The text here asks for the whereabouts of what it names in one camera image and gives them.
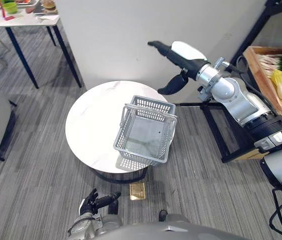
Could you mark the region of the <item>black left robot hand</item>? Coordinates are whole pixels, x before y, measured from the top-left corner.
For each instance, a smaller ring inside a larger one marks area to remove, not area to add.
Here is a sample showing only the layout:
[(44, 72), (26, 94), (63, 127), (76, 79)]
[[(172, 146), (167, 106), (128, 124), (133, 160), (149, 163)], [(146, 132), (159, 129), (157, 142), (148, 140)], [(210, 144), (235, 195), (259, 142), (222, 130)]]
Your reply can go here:
[(79, 209), (79, 214), (85, 213), (97, 214), (98, 210), (103, 207), (108, 207), (109, 215), (118, 214), (118, 199), (121, 196), (121, 192), (117, 191), (110, 195), (98, 198), (97, 189), (93, 189), (91, 193), (86, 197)]

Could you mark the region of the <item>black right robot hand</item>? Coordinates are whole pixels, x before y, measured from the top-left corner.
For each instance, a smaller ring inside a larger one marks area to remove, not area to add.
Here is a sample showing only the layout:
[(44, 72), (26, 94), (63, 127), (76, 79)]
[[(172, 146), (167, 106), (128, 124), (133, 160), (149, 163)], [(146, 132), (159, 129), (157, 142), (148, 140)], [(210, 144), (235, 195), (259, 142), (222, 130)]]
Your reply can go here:
[(187, 83), (189, 78), (195, 80), (200, 69), (209, 64), (205, 57), (186, 59), (179, 53), (172, 50), (171, 46), (165, 45), (160, 41), (149, 41), (149, 46), (155, 47), (158, 52), (166, 57), (174, 65), (181, 69), (181, 72), (174, 76), (165, 87), (159, 88), (157, 92), (161, 95), (173, 95), (179, 92)]

